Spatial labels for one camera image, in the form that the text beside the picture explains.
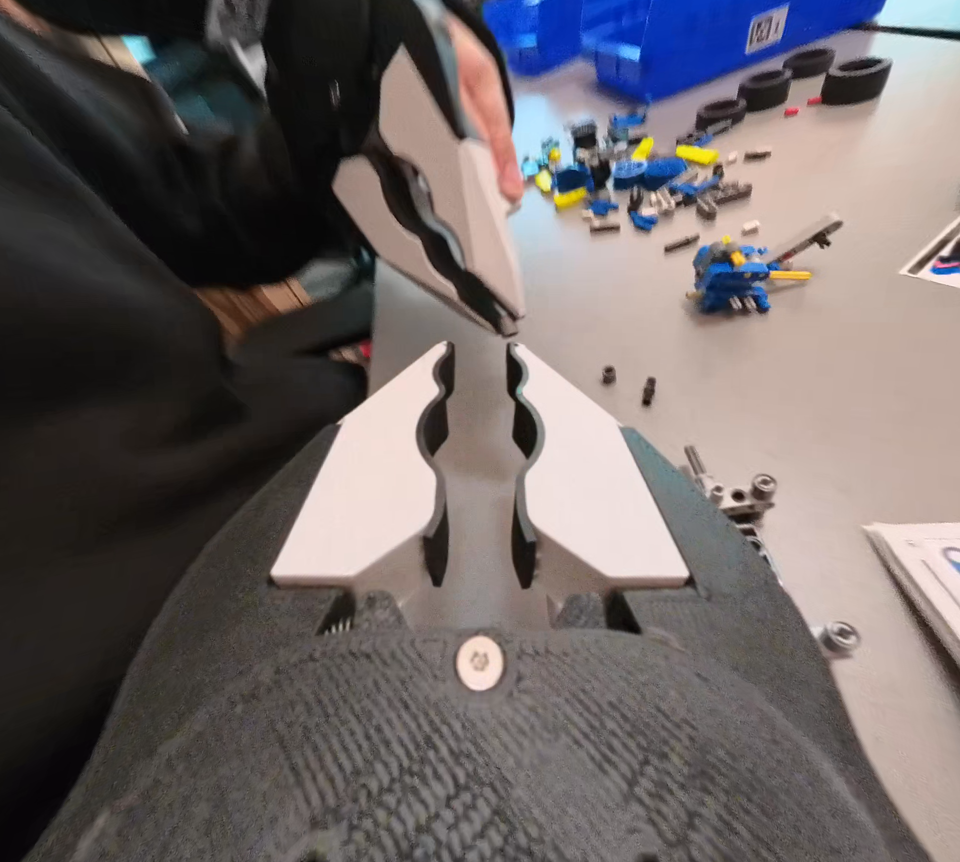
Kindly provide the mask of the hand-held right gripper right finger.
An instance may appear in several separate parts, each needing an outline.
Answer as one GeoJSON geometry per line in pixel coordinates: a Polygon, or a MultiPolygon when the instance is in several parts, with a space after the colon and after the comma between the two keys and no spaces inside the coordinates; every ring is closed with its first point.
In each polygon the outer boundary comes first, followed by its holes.
{"type": "Polygon", "coordinates": [[[508,344],[511,557],[551,616],[574,596],[685,587],[690,569],[618,420],[527,346],[508,344]]]}

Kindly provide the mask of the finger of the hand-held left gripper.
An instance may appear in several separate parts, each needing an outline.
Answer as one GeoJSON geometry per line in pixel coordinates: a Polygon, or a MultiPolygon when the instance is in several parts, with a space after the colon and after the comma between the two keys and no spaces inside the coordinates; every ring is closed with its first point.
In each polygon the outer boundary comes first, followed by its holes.
{"type": "Polygon", "coordinates": [[[448,280],[467,291],[466,310],[497,335],[515,336],[524,288],[490,149],[451,127],[404,45],[382,76],[378,129],[387,149],[425,180],[436,225],[456,246],[448,280]]]}
{"type": "Polygon", "coordinates": [[[382,180],[366,156],[340,162],[333,192],[371,250],[392,269],[492,333],[500,308],[459,265],[447,239],[431,227],[405,182],[382,180]]]}

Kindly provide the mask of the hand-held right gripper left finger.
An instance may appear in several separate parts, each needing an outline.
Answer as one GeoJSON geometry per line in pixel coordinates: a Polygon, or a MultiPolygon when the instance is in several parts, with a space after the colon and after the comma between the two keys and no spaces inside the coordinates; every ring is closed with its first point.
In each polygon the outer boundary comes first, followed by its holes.
{"type": "Polygon", "coordinates": [[[271,569],[282,589],[387,592],[403,607],[450,560],[445,478],[455,348],[441,342],[335,427],[271,569]]]}

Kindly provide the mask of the grey lego assembly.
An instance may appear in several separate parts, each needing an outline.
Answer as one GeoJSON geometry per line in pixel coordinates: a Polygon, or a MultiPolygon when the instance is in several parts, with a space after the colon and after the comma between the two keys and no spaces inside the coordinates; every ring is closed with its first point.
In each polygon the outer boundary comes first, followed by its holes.
{"type": "Polygon", "coordinates": [[[738,530],[753,551],[773,571],[782,584],[782,575],[762,539],[762,522],[774,507],[778,482],[774,476],[761,472],[746,486],[721,482],[708,472],[702,457],[693,445],[683,447],[686,467],[694,485],[738,530]]]}

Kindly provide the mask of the pile of lego pieces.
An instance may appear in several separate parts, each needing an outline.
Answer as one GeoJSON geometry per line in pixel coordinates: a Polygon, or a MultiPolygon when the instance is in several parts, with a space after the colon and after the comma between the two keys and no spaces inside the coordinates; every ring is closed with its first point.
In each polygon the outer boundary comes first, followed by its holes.
{"type": "Polygon", "coordinates": [[[693,207],[711,222],[720,207],[750,199],[752,184],[729,176],[728,168],[738,160],[766,160],[769,148],[722,158],[713,143],[738,125],[719,123],[706,132],[693,126],[662,153],[645,130],[646,116],[639,110],[614,113],[604,132],[593,118],[571,121],[570,159],[558,136],[546,136],[536,155],[521,159],[524,183],[534,184],[557,212],[579,208],[591,232],[617,232],[622,209],[635,229],[651,232],[679,208],[693,207]]]}

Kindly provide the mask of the blue lego assembly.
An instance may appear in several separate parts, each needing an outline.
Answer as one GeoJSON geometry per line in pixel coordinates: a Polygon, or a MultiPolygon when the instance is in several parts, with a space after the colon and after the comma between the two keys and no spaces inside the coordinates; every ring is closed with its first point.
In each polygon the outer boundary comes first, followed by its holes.
{"type": "Polygon", "coordinates": [[[844,225],[832,213],[775,248],[736,242],[729,236],[704,245],[693,259],[693,286],[687,298],[702,315],[767,314],[769,286],[810,281],[810,271],[794,267],[796,258],[813,247],[829,248],[844,225]]]}

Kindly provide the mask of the lego instruction booklet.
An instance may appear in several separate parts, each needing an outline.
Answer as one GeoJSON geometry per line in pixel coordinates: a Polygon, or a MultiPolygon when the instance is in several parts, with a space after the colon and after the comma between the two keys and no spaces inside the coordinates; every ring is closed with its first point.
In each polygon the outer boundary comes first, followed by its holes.
{"type": "Polygon", "coordinates": [[[862,526],[901,591],[959,664],[959,523],[862,526]]]}

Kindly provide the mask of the person's left hand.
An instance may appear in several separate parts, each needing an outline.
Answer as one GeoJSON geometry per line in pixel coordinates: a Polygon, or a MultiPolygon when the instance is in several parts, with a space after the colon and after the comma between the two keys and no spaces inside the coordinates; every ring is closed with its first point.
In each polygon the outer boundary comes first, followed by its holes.
{"type": "Polygon", "coordinates": [[[457,61],[463,110],[486,141],[501,195],[514,205],[522,199],[524,181],[498,65],[474,32],[459,19],[449,16],[447,28],[457,61]]]}

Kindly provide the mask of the person's black clothing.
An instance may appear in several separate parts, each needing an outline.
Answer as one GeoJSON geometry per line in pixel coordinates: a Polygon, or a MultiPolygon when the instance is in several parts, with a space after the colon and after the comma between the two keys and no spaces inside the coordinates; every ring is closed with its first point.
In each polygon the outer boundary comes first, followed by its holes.
{"type": "Polygon", "coordinates": [[[330,243],[279,125],[187,130],[152,82],[2,19],[2,860],[40,838],[154,619],[234,512],[366,394],[240,361],[197,294],[330,243]]]}

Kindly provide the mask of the printed paper sheet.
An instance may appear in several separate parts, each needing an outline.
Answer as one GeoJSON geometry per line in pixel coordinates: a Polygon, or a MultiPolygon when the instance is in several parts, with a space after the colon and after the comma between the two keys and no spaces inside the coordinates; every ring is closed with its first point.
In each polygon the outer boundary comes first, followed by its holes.
{"type": "Polygon", "coordinates": [[[898,273],[908,279],[959,289],[959,217],[908,260],[898,273]]]}

